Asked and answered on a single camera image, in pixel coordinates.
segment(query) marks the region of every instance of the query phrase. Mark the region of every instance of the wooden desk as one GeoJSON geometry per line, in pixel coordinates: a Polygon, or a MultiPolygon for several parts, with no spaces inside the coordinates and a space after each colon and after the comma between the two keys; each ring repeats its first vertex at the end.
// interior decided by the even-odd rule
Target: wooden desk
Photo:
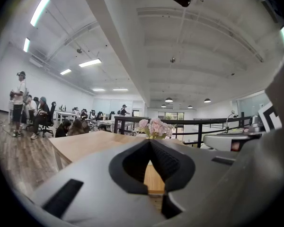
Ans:
{"type": "MultiPolygon", "coordinates": [[[[58,169],[62,169],[61,159],[67,163],[80,160],[89,154],[118,147],[120,145],[141,141],[143,138],[114,134],[105,131],[96,131],[93,133],[75,135],[62,138],[50,138],[58,169]]],[[[173,143],[183,145],[178,139],[166,139],[173,143]]],[[[148,165],[145,172],[144,184],[148,186],[149,193],[163,194],[164,182],[152,165],[148,165]]]]}

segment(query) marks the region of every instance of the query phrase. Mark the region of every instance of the laminate floor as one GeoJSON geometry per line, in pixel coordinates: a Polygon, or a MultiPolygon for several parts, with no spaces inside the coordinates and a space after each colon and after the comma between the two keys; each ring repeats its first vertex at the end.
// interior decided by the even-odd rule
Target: laminate floor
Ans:
{"type": "MultiPolygon", "coordinates": [[[[31,140],[32,128],[13,138],[15,125],[8,124],[8,114],[0,112],[0,165],[11,186],[30,197],[33,191],[58,172],[53,150],[46,133],[31,140]]],[[[150,195],[151,202],[161,211],[162,196],[150,195]]]]}

